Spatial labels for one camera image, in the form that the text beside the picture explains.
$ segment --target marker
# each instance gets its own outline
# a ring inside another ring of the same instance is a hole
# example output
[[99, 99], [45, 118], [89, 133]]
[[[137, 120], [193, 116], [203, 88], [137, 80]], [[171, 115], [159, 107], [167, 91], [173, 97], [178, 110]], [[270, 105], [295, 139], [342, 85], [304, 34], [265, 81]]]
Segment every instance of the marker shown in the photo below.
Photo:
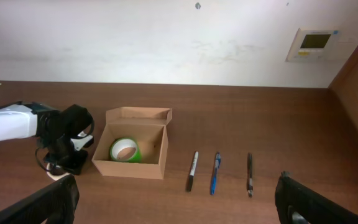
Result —
[[252, 154], [248, 153], [248, 181], [247, 181], [248, 197], [254, 194], [254, 186], [252, 185]]
[[218, 169], [221, 166], [221, 155], [219, 152], [216, 153], [215, 157], [215, 168], [212, 176], [212, 182], [211, 182], [211, 195], [214, 195], [215, 188], [216, 188], [216, 176], [218, 174]]
[[196, 172], [197, 159], [198, 159], [198, 152], [194, 153], [193, 163], [191, 165], [189, 179], [188, 179], [187, 187], [186, 187], [187, 192], [191, 192], [191, 187], [193, 186], [193, 179], [194, 179], [194, 174]]

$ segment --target cardboard box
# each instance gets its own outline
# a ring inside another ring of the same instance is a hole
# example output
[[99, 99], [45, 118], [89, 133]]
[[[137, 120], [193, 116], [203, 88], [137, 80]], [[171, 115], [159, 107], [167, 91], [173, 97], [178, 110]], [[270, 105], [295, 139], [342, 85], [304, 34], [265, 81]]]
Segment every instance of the cardboard box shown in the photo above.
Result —
[[[106, 126], [92, 162], [102, 175], [163, 179], [168, 150], [166, 125], [172, 119], [169, 108], [122, 107], [106, 112]], [[116, 162], [110, 147], [119, 138], [137, 141], [140, 163]]]

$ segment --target display screen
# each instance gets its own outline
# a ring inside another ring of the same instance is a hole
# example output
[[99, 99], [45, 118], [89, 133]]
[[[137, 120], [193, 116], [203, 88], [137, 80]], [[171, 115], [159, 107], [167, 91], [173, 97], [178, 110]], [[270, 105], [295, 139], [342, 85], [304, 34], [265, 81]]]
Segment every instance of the display screen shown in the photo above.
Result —
[[301, 49], [323, 49], [331, 34], [307, 34], [302, 42]]

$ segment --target wooden table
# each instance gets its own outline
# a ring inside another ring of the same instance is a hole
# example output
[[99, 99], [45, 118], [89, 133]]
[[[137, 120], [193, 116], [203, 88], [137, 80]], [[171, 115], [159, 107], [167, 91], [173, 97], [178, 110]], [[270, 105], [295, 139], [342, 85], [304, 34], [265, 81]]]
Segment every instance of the wooden table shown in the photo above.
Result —
[[[1, 82], [0, 105], [16, 100], [60, 110], [76, 103], [95, 119], [95, 143], [75, 177], [75, 223], [278, 223], [274, 192], [283, 170], [358, 214], [358, 132], [327, 90]], [[92, 165], [104, 113], [120, 106], [173, 108], [163, 181], [103, 177]], [[34, 150], [34, 138], [0, 142], [0, 210], [52, 183]], [[195, 182], [186, 193], [195, 151]], [[222, 164], [210, 196], [216, 151]], [[254, 156], [252, 199], [246, 192], [248, 152]]]

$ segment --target black pen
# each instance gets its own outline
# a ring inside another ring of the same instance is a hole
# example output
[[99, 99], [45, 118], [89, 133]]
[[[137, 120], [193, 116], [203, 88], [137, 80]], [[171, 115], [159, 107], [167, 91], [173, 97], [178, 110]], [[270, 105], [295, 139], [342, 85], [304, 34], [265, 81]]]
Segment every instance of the black pen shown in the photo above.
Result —
[[248, 197], [254, 194], [254, 186], [252, 185], [252, 154], [248, 153], [248, 181], [247, 181]]
[[189, 179], [186, 186], [187, 192], [191, 192], [191, 187], [193, 186], [193, 179], [194, 179], [194, 174], [196, 172], [197, 159], [198, 159], [198, 152], [194, 153], [194, 159], [193, 159], [193, 163], [191, 164]]

